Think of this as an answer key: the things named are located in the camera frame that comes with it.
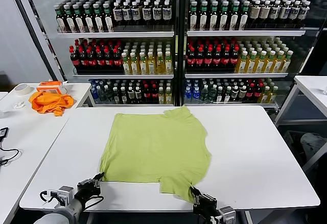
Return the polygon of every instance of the shelf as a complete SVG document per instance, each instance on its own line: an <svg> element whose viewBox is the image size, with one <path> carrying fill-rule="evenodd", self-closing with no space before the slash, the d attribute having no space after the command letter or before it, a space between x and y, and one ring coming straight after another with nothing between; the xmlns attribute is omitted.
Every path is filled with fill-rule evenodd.
<svg viewBox="0 0 327 224"><path fill-rule="evenodd" d="M260 103L204 103L204 104L184 104L186 106L261 106L263 108L275 108L276 104L260 104Z"/></svg>
<svg viewBox="0 0 327 224"><path fill-rule="evenodd" d="M60 38L154 38L154 37L174 37L173 31L154 32L108 32L108 33L69 33L58 34Z"/></svg>
<svg viewBox="0 0 327 224"><path fill-rule="evenodd" d="M124 75L124 74L75 74L76 79L173 79L173 74L158 74L158 75Z"/></svg>
<svg viewBox="0 0 327 224"><path fill-rule="evenodd" d="M305 30L188 31L188 36L302 36Z"/></svg>
<svg viewBox="0 0 327 224"><path fill-rule="evenodd" d="M288 75L287 72L269 72L269 73L186 73L186 79L198 78L283 78Z"/></svg>

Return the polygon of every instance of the display shelf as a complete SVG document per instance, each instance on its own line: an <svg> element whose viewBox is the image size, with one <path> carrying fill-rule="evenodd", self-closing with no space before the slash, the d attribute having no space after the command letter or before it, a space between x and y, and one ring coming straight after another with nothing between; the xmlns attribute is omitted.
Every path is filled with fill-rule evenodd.
<svg viewBox="0 0 327 224"><path fill-rule="evenodd" d="M287 72L268 72L268 73L185 73L185 78L283 78Z"/></svg>
<svg viewBox="0 0 327 224"><path fill-rule="evenodd" d="M75 74L76 79L173 79L173 74L155 74L155 75L124 75L124 74Z"/></svg>
<svg viewBox="0 0 327 224"><path fill-rule="evenodd" d="M305 30L234 30L234 31L188 31L187 35L195 36L302 36Z"/></svg>
<svg viewBox="0 0 327 224"><path fill-rule="evenodd" d="M60 38L155 38L174 37L173 31L153 31L153 32L107 32L107 33L68 33L58 34Z"/></svg>

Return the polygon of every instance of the bottle label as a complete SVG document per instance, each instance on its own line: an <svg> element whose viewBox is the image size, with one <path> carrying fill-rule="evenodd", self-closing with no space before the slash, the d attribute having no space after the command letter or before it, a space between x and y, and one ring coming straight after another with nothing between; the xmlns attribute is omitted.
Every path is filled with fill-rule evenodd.
<svg viewBox="0 0 327 224"><path fill-rule="evenodd" d="M76 28L75 28L73 19L71 19L70 17L67 17L67 22L68 22L69 28L71 29L71 32L76 33Z"/></svg>
<svg viewBox="0 0 327 224"><path fill-rule="evenodd" d="M114 102L115 102L116 104L119 104L119 97L118 97L118 96L114 96Z"/></svg>
<svg viewBox="0 0 327 224"><path fill-rule="evenodd" d="M152 19L151 16L151 9L150 8L143 8L143 19L148 21Z"/></svg>
<svg viewBox="0 0 327 224"><path fill-rule="evenodd" d="M196 15L192 15L190 20L190 30L195 30L195 27L196 27Z"/></svg>
<svg viewBox="0 0 327 224"><path fill-rule="evenodd" d="M77 23L77 26L78 26L78 29L80 30L80 32L85 33L85 27L84 27L83 21L80 17L76 17L76 23Z"/></svg>
<svg viewBox="0 0 327 224"><path fill-rule="evenodd" d="M172 19L172 8L171 7L163 8L162 13L163 13L164 20Z"/></svg>
<svg viewBox="0 0 327 224"><path fill-rule="evenodd" d="M139 7L137 9L132 8L132 18L134 21L138 21L141 19L141 12Z"/></svg>
<svg viewBox="0 0 327 224"><path fill-rule="evenodd" d="M241 16L239 30L244 30L247 21L247 15Z"/></svg>
<svg viewBox="0 0 327 224"><path fill-rule="evenodd" d="M286 72L288 66L290 65L291 62L285 62L284 66L282 67L282 72Z"/></svg>
<svg viewBox="0 0 327 224"><path fill-rule="evenodd" d="M162 19L162 10L161 8L153 8L153 19L161 20Z"/></svg>
<svg viewBox="0 0 327 224"><path fill-rule="evenodd" d="M98 16L96 17L96 23L97 23L99 33L103 33L102 19Z"/></svg>
<svg viewBox="0 0 327 224"><path fill-rule="evenodd" d="M149 74L154 74L154 64L149 63Z"/></svg>
<svg viewBox="0 0 327 224"><path fill-rule="evenodd" d="M213 63L214 64L219 64L220 63L220 58L213 58Z"/></svg>
<svg viewBox="0 0 327 224"><path fill-rule="evenodd" d="M127 97L122 95L122 100L123 100L123 104L126 104L127 103Z"/></svg>
<svg viewBox="0 0 327 224"><path fill-rule="evenodd" d="M132 66L132 74L137 74L137 66L136 66L136 63L132 63L131 66Z"/></svg>
<svg viewBox="0 0 327 224"><path fill-rule="evenodd" d="M141 66L141 74L147 74L147 67L145 63L140 63Z"/></svg>
<svg viewBox="0 0 327 224"><path fill-rule="evenodd" d="M262 72L262 67L264 66L264 62L259 62L258 66L256 67L255 73L261 73Z"/></svg>
<svg viewBox="0 0 327 224"><path fill-rule="evenodd" d="M270 19L277 19L280 7L271 7L268 17Z"/></svg>
<svg viewBox="0 0 327 224"><path fill-rule="evenodd" d="M268 62L264 72L270 72L272 62Z"/></svg>
<svg viewBox="0 0 327 224"><path fill-rule="evenodd" d="M227 15L222 15L220 17L219 30L225 30L227 21Z"/></svg>
<svg viewBox="0 0 327 224"><path fill-rule="evenodd" d="M210 26L209 26L209 29L210 30L214 30L216 28L216 23L217 23L217 15L212 15L210 17Z"/></svg>
<svg viewBox="0 0 327 224"><path fill-rule="evenodd" d="M229 30L235 30L238 15L231 16Z"/></svg>
<svg viewBox="0 0 327 224"><path fill-rule="evenodd" d="M300 11L300 8L292 7L288 18L291 19L291 20L296 19L299 11Z"/></svg>
<svg viewBox="0 0 327 224"><path fill-rule="evenodd" d="M205 64L211 64L212 58L205 58L204 63Z"/></svg>
<svg viewBox="0 0 327 224"><path fill-rule="evenodd" d="M206 15L200 17L200 30L204 30L206 24Z"/></svg>
<svg viewBox="0 0 327 224"><path fill-rule="evenodd" d="M123 20L122 9L114 9L113 10L113 17L116 21Z"/></svg>
<svg viewBox="0 0 327 224"><path fill-rule="evenodd" d="M257 19L259 17L261 7L251 7L250 18Z"/></svg>
<svg viewBox="0 0 327 224"><path fill-rule="evenodd" d="M105 20L106 20L108 31L109 32L112 32L113 31L113 25L112 25L112 19L111 19L111 17L106 16Z"/></svg>
<svg viewBox="0 0 327 224"><path fill-rule="evenodd" d="M66 33L66 26L61 18L57 18L57 23L62 33Z"/></svg>
<svg viewBox="0 0 327 224"><path fill-rule="evenodd" d="M247 68L247 73L252 73L253 72L253 67L254 67L254 62L249 63L249 66Z"/></svg>
<svg viewBox="0 0 327 224"><path fill-rule="evenodd" d="M94 26L93 26L92 19L90 17L86 17L85 21L86 21L89 32L94 33Z"/></svg>
<svg viewBox="0 0 327 224"><path fill-rule="evenodd" d="M128 66L128 63L124 63L123 64L123 68L124 68L125 74L129 74L129 66Z"/></svg>
<svg viewBox="0 0 327 224"><path fill-rule="evenodd" d="M280 67L281 67L281 62L280 61L276 62L272 72L278 72Z"/></svg>

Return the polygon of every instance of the yellow juice bottle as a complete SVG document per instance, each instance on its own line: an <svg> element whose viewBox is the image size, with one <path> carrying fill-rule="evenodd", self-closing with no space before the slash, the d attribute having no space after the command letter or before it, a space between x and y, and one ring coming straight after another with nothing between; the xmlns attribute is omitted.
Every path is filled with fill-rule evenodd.
<svg viewBox="0 0 327 224"><path fill-rule="evenodd" d="M239 59L237 60L237 64L235 67L236 73L244 73L246 58L247 58L247 51L242 51L242 55L239 56Z"/></svg>
<svg viewBox="0 0 327 224"><path fill-rule="evenodd" d="M275 58L275 51L271 51L269 53L268 58L265 59L264 66L262 67L262 70L263 70L264 73L270 72L270 69L271 69L272 63L274 61L274 58Z"/></svg>

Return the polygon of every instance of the white table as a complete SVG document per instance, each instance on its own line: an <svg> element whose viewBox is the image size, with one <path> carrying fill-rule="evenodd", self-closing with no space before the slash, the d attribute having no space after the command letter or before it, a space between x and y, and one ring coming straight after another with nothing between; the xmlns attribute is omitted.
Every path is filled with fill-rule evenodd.
<svg viewBox="0 0 327 224"><path fill-rule="evenodd" d="M52 210L41 191L99 172L100 158L117 113L162 114L165 107L78 108L56 139L19 205ZM262 107L189 107L208 136L212 160L196 187L237 210L300 208L320 203L305 174ZM159 193L158 183L102 182L104 200L88 211L191 211L192 205Z"/></svg>
<svg viewBox="0 0 327 224"><path fill-rule="evenodd" d="M17 148L22 154L6 166L0 166L0 223L10 223L19 200L40 166L53 142L64 127L69 116L88 98L90 84L67 84L68 93L75 100L70 109L65 109L62 117L53 113L39 114L31 108L29 97L37 84L29 84L33 91L18 96L14 91L0 100L0 110L5 118L0 118L0 129L8 127L8 135L2 142L3 148ZM24 102L21 109L13 109L17 102ZM12 153L0 151L4 158Z"/></svg>
<svg viewBox="0 0 327 224"><path fill-rule="evenodd" d="M301 91L318 109L327 117L327 95L323 91L327 87L327 76L295 76L295 85L293 86L290 94L285 100L282 109L275 119L275 125L278 127L283 123L283 119L287 111L290 109L296 96ZM326 119L301 119L293 121L293 123L310 123L310 122L325 122ZM303 171L310 170L319 158L327 153L327 143L303 166Z"/></svg>

